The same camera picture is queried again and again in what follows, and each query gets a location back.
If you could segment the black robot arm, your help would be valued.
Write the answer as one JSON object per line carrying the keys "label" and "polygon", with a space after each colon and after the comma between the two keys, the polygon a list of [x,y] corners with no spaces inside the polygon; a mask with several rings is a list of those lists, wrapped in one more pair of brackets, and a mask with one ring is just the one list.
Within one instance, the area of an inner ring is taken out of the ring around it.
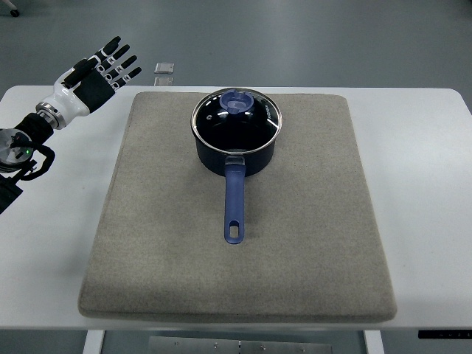
{"label": "black robot arm", "polygon": [[31,181],[47,173],[55,160],[45,142],[53,127],[42,116],[30,113],[14,128],[1,130],[1,211],[23,192],[19,181]]}

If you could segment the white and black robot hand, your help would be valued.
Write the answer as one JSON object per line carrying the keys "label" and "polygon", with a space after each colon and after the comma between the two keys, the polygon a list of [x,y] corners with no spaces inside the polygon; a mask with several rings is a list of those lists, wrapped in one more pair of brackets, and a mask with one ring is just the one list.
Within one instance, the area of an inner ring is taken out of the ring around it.
{"label": "white and black robot hand", "polygon": [[63,73],[53,92],[36,105],[36,114],[54,129],[62,129],[77,117],[94,113],[115,93],[134,79],[142,69],[133,68],[137,56],[126,56],[130,46],[120,44],[119,36],[89,58]]}

